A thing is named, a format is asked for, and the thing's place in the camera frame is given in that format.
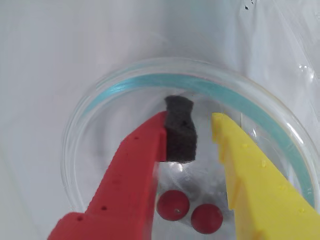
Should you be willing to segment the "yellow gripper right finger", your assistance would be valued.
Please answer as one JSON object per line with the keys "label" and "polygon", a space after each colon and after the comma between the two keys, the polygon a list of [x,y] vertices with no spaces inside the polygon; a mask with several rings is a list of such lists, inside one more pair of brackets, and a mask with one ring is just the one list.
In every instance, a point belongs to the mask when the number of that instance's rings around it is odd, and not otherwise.
{"label": "yellow gripper right finger", "polygon": [[318,240],[320,215],[229,116],[211,115],[238,240]]}

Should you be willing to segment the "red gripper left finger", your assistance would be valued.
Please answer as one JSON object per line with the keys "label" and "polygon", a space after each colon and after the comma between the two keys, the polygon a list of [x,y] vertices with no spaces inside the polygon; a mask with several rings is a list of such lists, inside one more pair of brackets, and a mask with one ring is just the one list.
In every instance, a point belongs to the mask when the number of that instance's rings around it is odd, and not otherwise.
{"label": "red gripper left finger", "polygon": [[193,102],[165,98],[157,113],[119,145],[85,212],[70,212],[51,231],[51,240],[149,240],[161,162],[195,160]]}

